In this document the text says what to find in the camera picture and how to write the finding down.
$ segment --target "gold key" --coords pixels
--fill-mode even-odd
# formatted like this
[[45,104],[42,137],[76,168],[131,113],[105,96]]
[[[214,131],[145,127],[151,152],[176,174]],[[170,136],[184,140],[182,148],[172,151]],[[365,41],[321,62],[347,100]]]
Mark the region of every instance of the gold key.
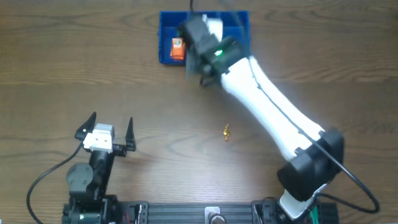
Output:
[[224,134],[224,136],[225,136],[225,141],[229,141],[229,135],[231,134],[231,133],[229,132],[229,130],[228,130],[228,126],[229,126],[229,124],[226,124],[225,129],[224,129],[224,131],[223,131],[223,134]]

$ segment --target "blue plastic bin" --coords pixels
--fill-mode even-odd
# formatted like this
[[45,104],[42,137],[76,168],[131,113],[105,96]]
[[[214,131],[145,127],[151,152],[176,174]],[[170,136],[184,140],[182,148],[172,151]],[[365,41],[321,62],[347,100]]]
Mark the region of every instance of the blue plastic bin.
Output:
[[[223,21],[223,38],[229,35],[234,36],[242,44],[244,37],[239,24],[233,19],[231,13],[238,13],[239,20],[244,26],[246,36],[250,42],[250,20],[248,11],[200,11],[196,12],[206,14],[209,18],[218,18]],[[177,36],[177,28],[186,21],[192,12],[188,11],[160,11],[159,12],[159,62],[165,65],[185,65],[185,61],[174,60],[170,58],[172,39]]]

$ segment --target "blue tray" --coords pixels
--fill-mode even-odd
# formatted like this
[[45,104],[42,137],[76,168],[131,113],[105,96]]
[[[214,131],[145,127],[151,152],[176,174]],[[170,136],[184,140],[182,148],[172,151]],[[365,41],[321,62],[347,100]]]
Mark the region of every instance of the blue tray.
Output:
[[[218,18],[223,21],[223,38],[229,35],[234,36],[240,43],[244,43],[242,30],[239,24],[233,19],[231,11],[200,11],[200,14],[206,14],[209,18]],[[239,20],[244,26],[246,36],[250,42],[250,20],[248,11],[234,11],[239,14]],[[185,65],[185,61],[174,60],[170,58],[172,39],[177,36],[177,28],[186,21],[192,12],[188,11],[160,11],[159,12],[159,62],[165,65]]]

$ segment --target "small golden object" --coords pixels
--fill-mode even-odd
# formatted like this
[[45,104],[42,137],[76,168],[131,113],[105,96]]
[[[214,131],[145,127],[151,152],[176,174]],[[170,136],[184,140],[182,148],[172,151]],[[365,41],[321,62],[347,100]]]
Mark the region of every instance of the small golden object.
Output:
[[229,130],[228,130],[228,126],[229,126],[229,124],[226,124],[225,129],[224,129],[224,131],[223,131],[223,134],[224,134],[224,136],[225,136],[225,141],[229,141],[229,135],[231,134],[231,133],[229,132]]

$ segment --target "wooden surface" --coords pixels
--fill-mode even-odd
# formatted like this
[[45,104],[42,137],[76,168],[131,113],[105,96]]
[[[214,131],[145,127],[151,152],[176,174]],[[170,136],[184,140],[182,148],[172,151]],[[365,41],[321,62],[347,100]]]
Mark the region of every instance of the wooden surface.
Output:
[[[341,223],[398,222],[398,2],[230,1],[250,11],[252,51],[308,117],[346,138],[345,165],[376,195],[381,213],[339,205]],[[197,9],[222,10],[199,0]],[[186,81],[158,60],[160,10],[188,1],[0,2],[0,219],[33,223],[31,183],[78,145],[93,111],[123,142],[134,117],[138,150],[117,158],[108,193],[149,202],[250,202],[283,192],[271,137],[233,97]],[[222,131],[230,124],[231,140]],[[36,186],[32,206],[60,223],[67,170]],[[328,193],[370,207],[340,174]]]

